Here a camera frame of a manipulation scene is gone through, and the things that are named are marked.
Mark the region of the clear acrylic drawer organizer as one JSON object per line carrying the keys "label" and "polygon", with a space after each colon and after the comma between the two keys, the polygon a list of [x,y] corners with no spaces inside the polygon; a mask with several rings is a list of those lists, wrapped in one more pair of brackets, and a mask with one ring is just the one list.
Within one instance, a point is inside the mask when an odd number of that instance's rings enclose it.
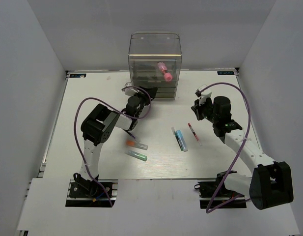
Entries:
{"label": "clear acrylic drawer organizer", "polygon": [[[164,80],[157,67],[164,62],[173,79]],[[130,38],[128,63],[131,83],[136,87],[156,87],[156,99],[175,99],[182,64],[180,36],[173,32],[134,32]]]}

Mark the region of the pink capped marker bottle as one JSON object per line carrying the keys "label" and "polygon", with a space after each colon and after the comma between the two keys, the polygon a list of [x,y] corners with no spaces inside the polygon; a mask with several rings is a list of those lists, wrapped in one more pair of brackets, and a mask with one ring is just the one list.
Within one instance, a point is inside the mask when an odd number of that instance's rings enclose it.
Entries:
{"label": "pink capped marker bottle", "polygon": [[162,72],[165,81],[169,82],[173,79],[172,74],[168,71],[167,66],[165,65],[164,62],[162,62],[162,61],[159,62],[157,64],[157,67]]}

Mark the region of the purple pen refill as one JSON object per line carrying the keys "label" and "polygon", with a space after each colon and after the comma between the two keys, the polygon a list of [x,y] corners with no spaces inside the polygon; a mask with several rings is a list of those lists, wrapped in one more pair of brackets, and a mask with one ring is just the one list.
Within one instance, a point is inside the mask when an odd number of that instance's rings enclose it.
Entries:
{"label": "purple pen refill", "polygon": [[125,132],[130,136],[131,140],[138,142],[138,143],[140,142],[140,139],[137,136],[135,136],[134,134],[132,134],[130,131],[125,130]]}

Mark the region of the light blue highlighter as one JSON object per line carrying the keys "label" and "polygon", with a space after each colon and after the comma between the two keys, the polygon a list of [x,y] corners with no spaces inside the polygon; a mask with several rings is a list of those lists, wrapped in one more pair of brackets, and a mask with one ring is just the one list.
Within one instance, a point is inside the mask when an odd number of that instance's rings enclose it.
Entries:
{"label": "light blue highlighter", "polygon": [[186,145],[186,142],[184,140],[184,137],[183,137],[183,134],[180,130],[176,130],[176,135],[181,143],[181,147],[183,149],[183,152],[186,152],[188,151],[188,148],[187,148],[187,145]]}

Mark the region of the orange capped highlighter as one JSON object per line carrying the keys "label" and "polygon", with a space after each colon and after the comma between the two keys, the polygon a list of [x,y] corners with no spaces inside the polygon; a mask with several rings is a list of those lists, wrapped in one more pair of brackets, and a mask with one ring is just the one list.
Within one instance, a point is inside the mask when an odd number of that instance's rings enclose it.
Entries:
{"label": "orange capped highlighter", "polygon": [[134,141],[130,141],[130,140],[126,141],[126,145],[129,146],[129,147],[133,147],[133,148],[148,150],[148,145],[138,143],[138,142],[134,142]]}

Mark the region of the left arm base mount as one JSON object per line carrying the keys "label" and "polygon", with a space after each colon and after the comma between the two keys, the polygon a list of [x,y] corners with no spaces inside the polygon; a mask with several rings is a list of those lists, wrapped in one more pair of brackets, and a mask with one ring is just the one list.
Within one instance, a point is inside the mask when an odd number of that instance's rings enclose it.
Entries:
{"label": "left arm base mount", "polygon": [[[118,180],[100,180],[114,205],[117,197]],[[87,191],[74,180],[70,180],[66,197],[66,207],[111,208],[111,204],[100,186]]]}

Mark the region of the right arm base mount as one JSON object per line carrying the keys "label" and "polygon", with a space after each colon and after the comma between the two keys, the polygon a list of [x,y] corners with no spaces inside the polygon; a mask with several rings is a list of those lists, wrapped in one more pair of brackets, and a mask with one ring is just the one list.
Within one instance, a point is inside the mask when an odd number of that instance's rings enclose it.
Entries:
{"label": "right arm base mount", "polygon": [[[221,182],[222,178],[224,177],[225,172],[221,172],[217,174],[215,179],[203,180],[199,181],[197,184],[194,185],[194,190],[199,192],[199,203],[201,209],[206,209],[210,199],[212,198],[217,186]],[[229,199],[232,199],[236,196],[239,196],[239,193],[227,190],[222,185],[221,189],[216,194],[214,201],[211,204],[210,209],[216,207],[219,204],[226,202]],[[236,198],[230,203],[221,206],[220,208],[224,209],[239,209],[239,208],[246,208],[247,207],[247,200],[245,199],[244,195]]]}

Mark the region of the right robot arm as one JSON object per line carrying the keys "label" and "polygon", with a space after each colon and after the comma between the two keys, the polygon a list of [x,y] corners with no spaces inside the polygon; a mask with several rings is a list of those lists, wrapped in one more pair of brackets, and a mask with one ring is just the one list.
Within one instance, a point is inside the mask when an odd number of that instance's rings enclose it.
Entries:
{"label": "right robot arm", "polygon": [[201,196],[211,194],[207,212],[211,212],[240,196],[247,197],[259,209],[267,209],[293,202],[294,193],[290,166],[277,162],[261,151],[246,137],[247,132],[232,119],[229,98],[197,99],[191,107],[197,120],[208,120],[214,134],[241,159],[251,176],[228,169],[218,173],[214,186],[200,184]]}

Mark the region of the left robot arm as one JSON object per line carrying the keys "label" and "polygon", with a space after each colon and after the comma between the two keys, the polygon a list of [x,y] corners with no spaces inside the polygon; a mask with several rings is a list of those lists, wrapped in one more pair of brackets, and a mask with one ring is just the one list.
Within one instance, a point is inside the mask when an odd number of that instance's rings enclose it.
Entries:
{"label": "left robot arm", "polygon": [[[114,128],[131,132],[136,127],[138,120],[145,118],[150,112],[158,88],[136,87],[127,83],[122,91],[129,98],[125,108],[121,111],[95,97],[84,99],[76,111],[74,138],[83,162],[79,172],[74,174],[74,180],[81,183],[81,191],[87,196],[95,195],[98,190],[96,182],[99,177],[98,164],[103,143],[108,140]],[[84,148],[82,149],[78,142],[76,126],[81,106],[88,100],[96,100],[99,104],[81,124],[84,141]]]}

